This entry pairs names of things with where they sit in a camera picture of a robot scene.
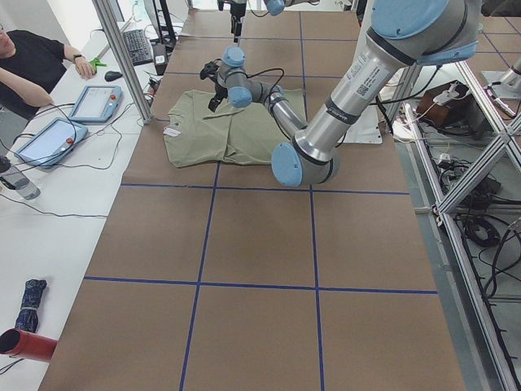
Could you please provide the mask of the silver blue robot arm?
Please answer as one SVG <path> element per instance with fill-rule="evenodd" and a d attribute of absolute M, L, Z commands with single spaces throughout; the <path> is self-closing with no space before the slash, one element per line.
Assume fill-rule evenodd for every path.
<path fill-rule="evenodd" d="M 317 5 L 319 1 L 305 1 L 305 0 L 264 0 L 263 1 L 266 12 L 261 15 L 255 13 L 252 14 L 256 17 L 264 17 L 266 15 L 276 16 L 282 13 L 286 8 L 294 5 L 307 3 L 311 5 Z M 243 21 L 247 13 L 247 1 L 235 1 L 235 0 L 218 0 L 217 9 L 223 11 L 225 4 L 230 6 L 230 32 L 233 35 L 233 42 L 239 44 L 239 40 L 242 37 Z"/>
<path fill-rule="evenodd" d="M 363 50 L 310 122 L 293 110 L 279 86 L 252 81 L 243 68 L 243 50 L 230 46 L 219 64 L 209 62 L 200 72 L 215 84 L 208 107 L 215 110 L 223 99 L 236 108 L 263 104 L 290 139 L 272 152 L 274 177 L 287 187 L 324 183 L 338 172 L 338 141 L 399 69 L 474 55 L 481 7 L 472 0 L 374 2 L 364 16 L 370 27 Z"/>

